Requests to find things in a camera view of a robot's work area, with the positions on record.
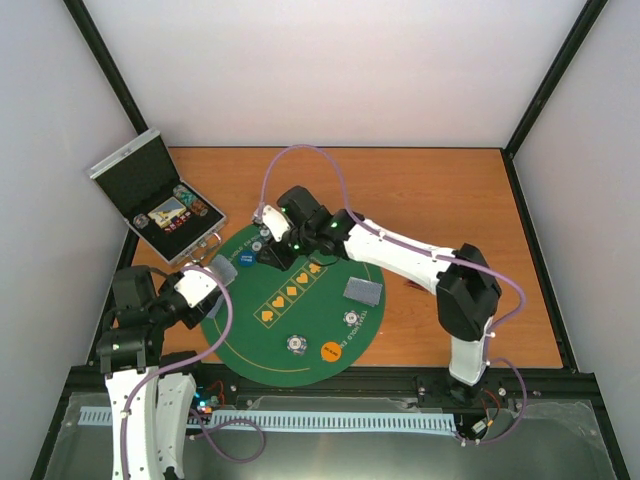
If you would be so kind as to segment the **deck of playing cards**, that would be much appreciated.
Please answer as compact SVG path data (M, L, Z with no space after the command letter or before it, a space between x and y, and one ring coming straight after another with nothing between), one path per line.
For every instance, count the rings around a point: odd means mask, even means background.
M238 275L236 268L223 255L216 255L209 263L208 268L223 282L225 287L229 287ZM206 317L211 319L215 318L221 307L224 305L225 298L220 294Z

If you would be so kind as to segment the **blue small blind button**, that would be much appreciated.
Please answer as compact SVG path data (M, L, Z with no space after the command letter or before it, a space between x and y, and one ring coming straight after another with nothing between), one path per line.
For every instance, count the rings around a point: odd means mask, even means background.
M237 263L241 267L251 267L256 263L256 254L253 251L242 251L237 256Z

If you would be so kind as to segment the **dealt blue-backed playing card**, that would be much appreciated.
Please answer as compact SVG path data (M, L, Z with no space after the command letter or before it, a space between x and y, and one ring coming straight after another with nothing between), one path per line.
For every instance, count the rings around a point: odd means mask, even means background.
M345 286L343 297L368 306L380 304L383 285L378 282L350 277Z

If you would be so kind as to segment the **white blue chip stack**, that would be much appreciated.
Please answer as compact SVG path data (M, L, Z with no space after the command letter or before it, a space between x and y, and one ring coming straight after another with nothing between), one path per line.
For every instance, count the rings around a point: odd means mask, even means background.
M301 335L291 335L286 341L287 349L294 355L304 355L307 350L307 340Z
M356 326L360 320L361 317L356 311L346 312L343 316L344 323L349 327Z

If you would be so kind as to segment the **orange big blind button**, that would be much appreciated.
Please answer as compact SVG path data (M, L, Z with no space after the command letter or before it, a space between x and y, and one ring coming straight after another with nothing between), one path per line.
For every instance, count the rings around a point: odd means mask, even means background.
M321 358L327 363L335 363L342 357L342 347L334 341L326 342L321 347Z

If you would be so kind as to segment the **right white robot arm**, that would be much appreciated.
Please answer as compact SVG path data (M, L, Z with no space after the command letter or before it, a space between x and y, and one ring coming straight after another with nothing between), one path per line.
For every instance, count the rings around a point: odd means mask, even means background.
M480 381L502 291L476 247L437 247L385 231L346 209L332 213L301 186L285 192L276 206L259 204L253 221L269 232L258 256L262 264L286 271L298 258L320 253L388 270L434 295L438 321L451 337L450 376L468 386Z

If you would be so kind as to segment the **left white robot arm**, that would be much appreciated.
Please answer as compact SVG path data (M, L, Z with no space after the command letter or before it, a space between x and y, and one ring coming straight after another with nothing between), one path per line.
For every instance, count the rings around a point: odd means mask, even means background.
M133 266L112 279L114 306L96 345L112 413L115 479L182 479L189 410L208 390L195 352L163 356L167 329L198 325L222 296L208 268L187 266L153 281Z

